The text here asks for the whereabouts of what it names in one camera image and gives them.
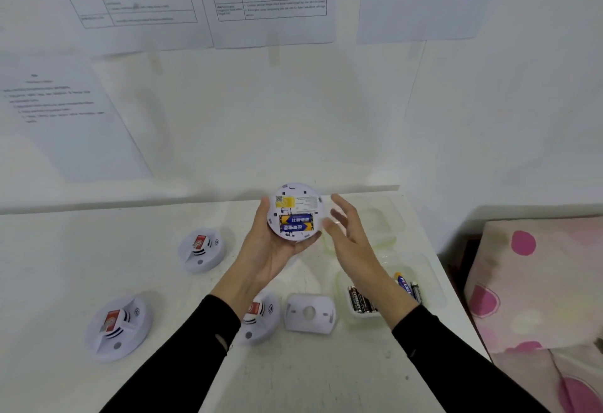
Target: white table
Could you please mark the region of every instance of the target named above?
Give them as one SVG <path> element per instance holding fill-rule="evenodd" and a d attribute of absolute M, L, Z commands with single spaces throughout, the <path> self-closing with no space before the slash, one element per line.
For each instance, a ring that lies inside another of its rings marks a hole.
<path fill-rule="evenodd" d="M 416 273 L 430 310 L 487 357 L 408 201 L 389 192 L 346 197 L 360 210 L 376 208 L 395 220 L 394 250 Z M 328 198 L 325 202 L 332 205 Z M 257 206 L 257 201 L 235 201 L 0 216 L 2 411 L 99 411 L 231 265 Z M 177 245 L 202 226 L 221 227 L 226 258 L 212 271 L 186 274 L 178 264 Z M 378 256 L 391 260 L 388 253 Z M 339 270 L 319 242 L 269 288 L 281 303 L 292 292 L 333 294 Z M 141 294 L 151 303 L 151 332 L 120 361 L 92 361 L 83 347 L 89 319 L 105 303 L 127 294 Z M 329 336 L 288 332 L 281 324 L 259 346 L 233 347 L 201 408 L 272 410 L 423 412 L 441 407 L 388 328 L 350 330 L 339 320 Z"/>

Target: eveready battery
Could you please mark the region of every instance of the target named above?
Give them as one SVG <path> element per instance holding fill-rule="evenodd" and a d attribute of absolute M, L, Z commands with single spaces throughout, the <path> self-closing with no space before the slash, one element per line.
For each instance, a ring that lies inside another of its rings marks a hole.
<path fill-rule="evenodd" d="M 299 215 L 281 215 L 280 216 L 280 231 L 281 232 L 301 232 L 313 230 L 313 217 L 310 213 L 302 213 Z"/>

